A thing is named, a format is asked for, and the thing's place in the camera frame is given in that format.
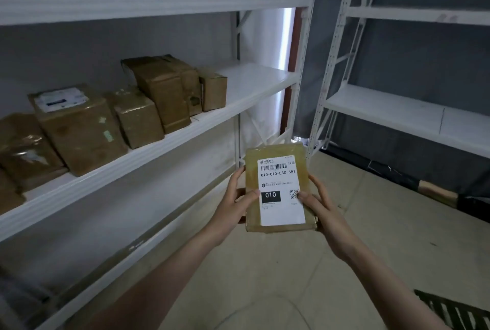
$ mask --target black rectangle with 010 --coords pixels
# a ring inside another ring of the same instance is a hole
[[[281,200],[280,191],[262,192],[260,195],[262,197],[262,203],[280,202]]]

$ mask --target qr code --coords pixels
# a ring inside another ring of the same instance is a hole
[[[289,195],[291,196],[291,199],[298,198],[298,193],[299,193],[299,189],[289,191]]]

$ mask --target beige floor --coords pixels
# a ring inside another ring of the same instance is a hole
[[[354,231],[413,289],[490,309],[490,225],[356,167],[316,154],[310,171]],[[210,217],[219,195],[89,303],[72,325],[143,277]],[[161,328],[383,329],[349,268],[317,232],[238,226],[205,259]]]

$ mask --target dark gray curtain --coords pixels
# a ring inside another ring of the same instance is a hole
[[[374,5],[490,9],[490,0],[374,0]],[[310,133],[339,6],[340,0],[315,0],[297,136]],[[353,25],[341,54],[350,47]],[[330,94],[344,65],[337,69]],[[490,116],[490,27],[368,20],[350,83]],[[487,158],[344,115],[333,141],[459,194],[490,196]]]

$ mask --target black slatted object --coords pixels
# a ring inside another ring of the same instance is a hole
[[[414,292],[447,326],[455,330],[490,330],[485,321],[487,318],[487,321],[490,322],[490,311],[454,302],[420,290],[414,290]]]

